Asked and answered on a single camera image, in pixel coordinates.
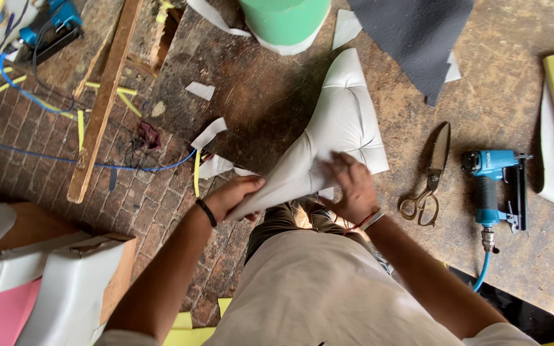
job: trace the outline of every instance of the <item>green foam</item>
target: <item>green foam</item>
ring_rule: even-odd
[[[303,42],[320,26],[331,0],[240,0],[245,20],[264,41],[275,45]]]

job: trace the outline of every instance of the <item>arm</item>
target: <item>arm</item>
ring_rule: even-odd
[[[245,194],[258,191],[264,179],[238,177],[204,199],[216,221],[239,204]],[[200,254],[211,236],[211,222],[198,205],[183,217],[157,256],[127,291],[108,320],[105,330],[125,329],[150,335],[161,345],[181,303]]]
[[[380,210],[371,175],[351,156],[334,154],[328,164],[343,189],[338,203],[322,199],[336,215],[355,225]],[[399,272],[410,293],[431,316],[459,339],[507,322],[492,306],[450,274],[400,227],[383,216],[367,228],[373,245]]]

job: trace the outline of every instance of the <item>khaki pants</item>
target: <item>khaki pants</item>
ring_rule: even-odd
[[[320,233],[330,233],[342,235],[345,232],[345,228],[335,224],[328,215],[318,210],[311,215],[311,223],[313,225],[312,230]],[[253,256],[258,248],[270,237],[282,232],[302,230],[296,225],[294,216],[292,215],[292,207],[289,203],[280,204],[278,206],[268,208],[264,216],[264,222],[257,225],[251,234],[249,235],[249,242],[247,247],[247,257],[245,258],[245,264]],[[356,241],[362,245],[367,251],[375,256],[371,247],[367,244],[363,236],[356,232],[345,233],[345,238]]]

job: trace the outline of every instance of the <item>pink foam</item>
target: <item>pink foam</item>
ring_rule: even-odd
[[[0,293],[0,346],[13,346],[36,302],[42,279]]]

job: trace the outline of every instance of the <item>brick floor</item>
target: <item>brick floor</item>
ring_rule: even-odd
[[[23,74],[24,71],[15,67],[11,75]],[[133,78],[121,81],[122,86],[147,90],[133,83]],[[35,90],[37,83],[28,75],[21,86]],[[51,95],[48,90],[42,92]],[[52,105],[69,108],[69,104],[55,98],[44,99]],[[81,102],[91,105],[94,99],[95,91],[86,90]],[[142,105],[143,97],[135,96],[132,102]],[[106,127],[97,162],[123,166],[126,144],[130,134],[136,132],[139,118],[120,105],[113,109],[113,120]],[[147,164],[155,162],[166,166],[187,156],[184,140],[161,129],[158,131],[164,147],[151,152],[152,158]],[[42,111],[12,88],[0,94],[0,134],[0,143],[4,145],[69,160],[78,156],[76,121]],[[115,232],[136,236],[138,246],[132,272],[132,280],[135,280],[195,201],[191,179],[193,163],[190,160],[157,174],[118,169],[112,191],[109,190],[111,169],[96,168],[81,204],[66,199],[73,170],[74,165],[69,162],[0,148],[0,202],[34,202],[93,234]],[[229,177],[226,174],[202,180],[201,194],[204,196],[215,190]],[[181,311],[192,311],[194,327],[217,325],[217,298],[234,294],[253,226],[246,221],[225,222],[213,230],[181,307]]]

